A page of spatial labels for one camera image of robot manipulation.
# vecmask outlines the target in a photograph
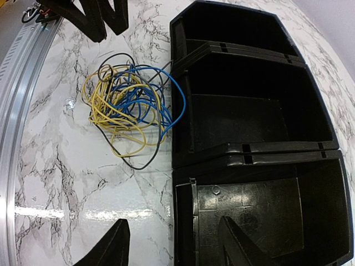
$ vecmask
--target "empty bin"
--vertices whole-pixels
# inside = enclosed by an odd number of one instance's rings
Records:
[[[195,1],[171,21],[170,34],[174,63],[208,40],[301,57],[276,15],[234,4]]]
[[[340,151],[225,156],[174,170],[173,183],[175,265],[220,265],[223,216],[276,265],[334,266],[353,257]]]
[[[187,97],[173,168],[228,153],[331,150],[338,141],[306,66],[210,52],[173,73]],[[173,89],[173,115],[182,108]]]

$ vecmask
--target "bin compartment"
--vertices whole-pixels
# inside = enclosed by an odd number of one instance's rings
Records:
[[[220,265],[223,216],[276,265],[340,265],[353,257],[339,151],[257,155],[251,165],[242,157],[173,172],[176,265]]]
[[[318,87],[304,66],[211,52],[173,73],[187,112],[173,128],[173,167],[228,152],[337,149]],[[181,111],[174,94],[173,115]],[[222,149],[223,145],[236,145]]]
[[[301,57],[276,15],[233,4],[195,1],[173,19],[170,31],[175,62],[209,40]]]

